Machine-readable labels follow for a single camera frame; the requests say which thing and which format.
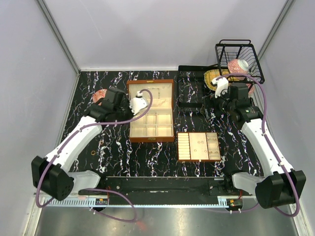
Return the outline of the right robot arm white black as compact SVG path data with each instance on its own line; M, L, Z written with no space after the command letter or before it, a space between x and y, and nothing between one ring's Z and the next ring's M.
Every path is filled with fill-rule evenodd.
M249 98L248 86L229 84L225 79L214 80L215 93L205 99L216 115L229 114L246 136L263 169L263 176L256 177L244 171L227 175L224 191L234 195L243 190L256 197L264 208L279 209L295 204L300 209L300 197L306 183L303 171L296 171L284 158L266 128L265 114Z

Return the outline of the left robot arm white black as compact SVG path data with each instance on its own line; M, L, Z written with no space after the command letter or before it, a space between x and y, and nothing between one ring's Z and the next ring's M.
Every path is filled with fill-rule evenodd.
M109 88L94 94L95 101L85 111L73 131L45 157L36 156L31 162L31 173L36 194L44 192L62 201L70 193L89 188L100 195L106 182L94 171L70 173L74 160L87 144L108 124L127 123L147 102L133 99L121 90Z

